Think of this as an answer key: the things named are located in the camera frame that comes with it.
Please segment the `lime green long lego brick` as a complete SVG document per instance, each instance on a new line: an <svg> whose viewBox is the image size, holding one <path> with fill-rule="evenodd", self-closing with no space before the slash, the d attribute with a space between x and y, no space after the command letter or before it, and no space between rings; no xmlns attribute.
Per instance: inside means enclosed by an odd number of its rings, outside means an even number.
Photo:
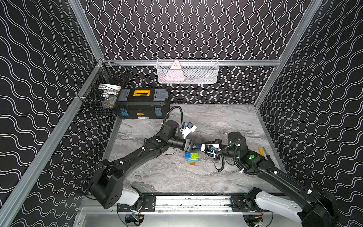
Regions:
<svg viewBox="0 0 363 227"><path fill-rule="evenodd" d="M199 154L198 153L191 153L190 159L199 159Z"/></svg>

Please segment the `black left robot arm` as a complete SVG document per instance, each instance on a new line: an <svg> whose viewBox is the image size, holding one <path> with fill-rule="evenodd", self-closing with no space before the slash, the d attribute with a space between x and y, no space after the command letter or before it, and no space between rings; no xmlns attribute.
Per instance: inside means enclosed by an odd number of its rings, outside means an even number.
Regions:
<svg viewBox="0 0 363 227"><path fill-rule="evenodd" d="M144 139L143 145L123 158L112 162L103 160L95 169L88 185L88 192L105 208L117 203L133 206L140 198L140 193L132 188L124 187L124 179L135 169L153 160L170 147L184 152L191 152L200 146L192 139L179 138L176 134L179 124L167 121L160 131L149 139Z"/></svg>

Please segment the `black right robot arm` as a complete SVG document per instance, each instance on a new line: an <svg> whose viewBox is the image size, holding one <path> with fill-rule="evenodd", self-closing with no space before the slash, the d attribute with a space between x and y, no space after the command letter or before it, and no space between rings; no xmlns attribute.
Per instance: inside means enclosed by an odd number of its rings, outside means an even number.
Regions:
<svg viewBox="0 0 363 227"><path fill-rule="evenodd" d="M240 171L248 176L256 176L280 190L287 196L283 199L262 189L252 188L244 203L251 210L269 210L289 218L302 227L334 227L339 220L335 196L321 193L303 185L278 169L267 156L248 149L246 139L239 132L228 134L228 144L220 140L201 146L201 151L212 156L228 156L234 160Z"/></svg>

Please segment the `dark blue lego brick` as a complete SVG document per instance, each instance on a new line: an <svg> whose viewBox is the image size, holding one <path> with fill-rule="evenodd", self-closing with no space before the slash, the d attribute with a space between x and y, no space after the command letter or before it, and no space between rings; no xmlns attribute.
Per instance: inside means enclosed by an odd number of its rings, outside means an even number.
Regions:
<svg viewBox="0 0 363 227"><path fill-rule="evenodd" d="M186 159L190 159L191 158L191 153L189 153L189 152L185 152L185 158Z"/></svg>

